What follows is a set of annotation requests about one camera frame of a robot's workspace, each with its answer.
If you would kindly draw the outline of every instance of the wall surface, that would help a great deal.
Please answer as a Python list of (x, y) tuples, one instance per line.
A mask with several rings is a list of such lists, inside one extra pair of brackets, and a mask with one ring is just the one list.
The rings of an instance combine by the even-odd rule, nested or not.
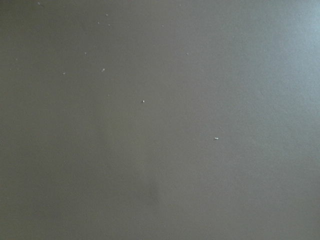
[(319, 240), (319, 139), (318, 0), (0, 0), (2, 240)]

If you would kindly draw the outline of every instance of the gray surface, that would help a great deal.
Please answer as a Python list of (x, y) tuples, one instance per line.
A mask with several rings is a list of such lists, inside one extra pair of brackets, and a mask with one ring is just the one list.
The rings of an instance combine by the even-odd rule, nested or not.
[(0, 0), (0, 239), (320, 239), (319, 76), (316, 0)]

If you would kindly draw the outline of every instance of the gray wall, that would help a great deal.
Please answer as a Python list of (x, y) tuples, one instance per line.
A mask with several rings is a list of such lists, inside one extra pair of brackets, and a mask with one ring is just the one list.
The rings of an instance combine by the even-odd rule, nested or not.
[(0, 0), (0, 239), (320, 239), (319, 1), (39, 3)]

